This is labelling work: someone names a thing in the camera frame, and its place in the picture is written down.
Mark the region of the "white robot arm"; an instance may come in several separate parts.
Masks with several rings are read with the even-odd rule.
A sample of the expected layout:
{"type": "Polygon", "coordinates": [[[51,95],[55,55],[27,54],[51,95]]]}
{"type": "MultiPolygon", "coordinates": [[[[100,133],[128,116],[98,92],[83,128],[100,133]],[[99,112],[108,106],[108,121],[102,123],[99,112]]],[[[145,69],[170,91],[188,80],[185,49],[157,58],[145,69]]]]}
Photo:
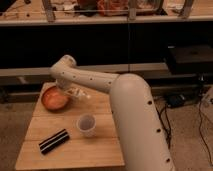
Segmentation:
{"type": "Polygon", "coordinates": [[[150,86],[142,77],[81,70],[69,55],[50,73],[61,90],[75,83],[109,94],[126,171],[176,171],[150,86]]]}

